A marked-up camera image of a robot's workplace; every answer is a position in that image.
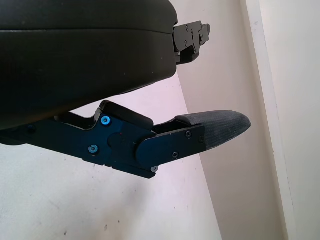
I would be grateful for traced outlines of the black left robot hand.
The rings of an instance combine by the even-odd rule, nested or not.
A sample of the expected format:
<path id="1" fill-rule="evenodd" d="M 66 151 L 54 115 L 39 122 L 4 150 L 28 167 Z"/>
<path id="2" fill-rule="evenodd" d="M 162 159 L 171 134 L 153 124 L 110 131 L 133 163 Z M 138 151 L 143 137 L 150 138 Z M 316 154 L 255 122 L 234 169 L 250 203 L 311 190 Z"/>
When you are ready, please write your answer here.
<path id="1" fill-rule="evenodd" d="M 209 24 L 179 25 L 168 0 L 1 1 L 0 142 L 151 179 L 238 137 L 251 122 L 236 111 L 156 125 L 109 101 L 172 77 L 209 35 Z"/>

